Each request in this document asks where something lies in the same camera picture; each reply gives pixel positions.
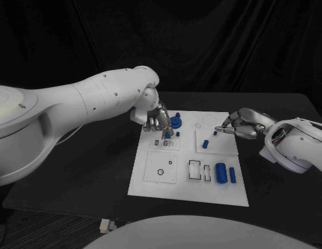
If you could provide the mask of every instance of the robotic hand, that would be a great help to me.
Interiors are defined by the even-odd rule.
[[[312,123],[322,126],[301,118],[276,121],[258,110],[242,108],[215,129],[249,140],[263,134],[265,146],[259,154],[288,170],[304,173],[312,165],[322,171],[322,130]]]
[[[173,136],[158,99],[160,78],[147,66],[105,71],[78,83],[28,90],[0,86],[0,185],[43,163],[62,136],[85,124],[131,110],[145,131]]]

